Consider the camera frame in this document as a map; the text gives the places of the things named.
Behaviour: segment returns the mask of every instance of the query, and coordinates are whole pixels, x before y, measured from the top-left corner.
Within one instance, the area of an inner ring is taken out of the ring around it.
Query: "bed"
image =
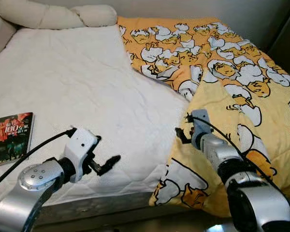
[[[20,29],[0,54],[0,116],[34,112],[31,148],[73,125],[102,136],[96,162],[122,156],[107,174],[91,173],[64,185],[45,204],[53,207],[42,211],[40,223],[148,206],[187,105],[168,87],[132,70],[117,25]],[[0,185],[0,200],[20,170],[59,158],[67,139],[40,149],[9,175]],[[0,175],[9,166],[0,166]],[[75,204],[60,207],[71,202]]]

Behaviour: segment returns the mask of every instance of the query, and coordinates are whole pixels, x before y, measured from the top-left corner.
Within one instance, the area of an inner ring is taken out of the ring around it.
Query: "quilted mattress cover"
[[[102,136],[97,163],[122,155],[110,172],[64,185],[45,205],[152,192],[187,106],[170,88],[131,69],[117,25],[21,29],[0,54],[0,117],[33,112],[31,148],[73,125]],[[60,158],[67,140],[57,139],[22,163],[0,184],[0,200],[22,169]],[[10,165],[0,166],[0,175]]]

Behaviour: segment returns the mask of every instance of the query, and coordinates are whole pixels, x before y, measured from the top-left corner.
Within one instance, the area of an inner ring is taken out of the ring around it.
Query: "white pillow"
[[[116,11],[108,5],[77,6],[68,9],[29,0],[0,0],[0,16],[33,29],[67,29],[114,25]]]

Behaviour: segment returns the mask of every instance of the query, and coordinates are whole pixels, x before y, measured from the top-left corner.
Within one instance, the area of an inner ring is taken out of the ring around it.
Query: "yellow blanket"
[[[132,67],[183,95],[188,113],[206,109],[210,122],[290,196],[290,76],[216,18],[119,17],[118,24]],[[183,120],[187,137],[191,127]],[[179,139],[149,203],[229,215],[219,176]]]

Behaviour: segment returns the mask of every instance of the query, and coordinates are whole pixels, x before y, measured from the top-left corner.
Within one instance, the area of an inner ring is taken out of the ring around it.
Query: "book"
[[[0,165],[16,161],[30,149],[34,114],[0,118]]]

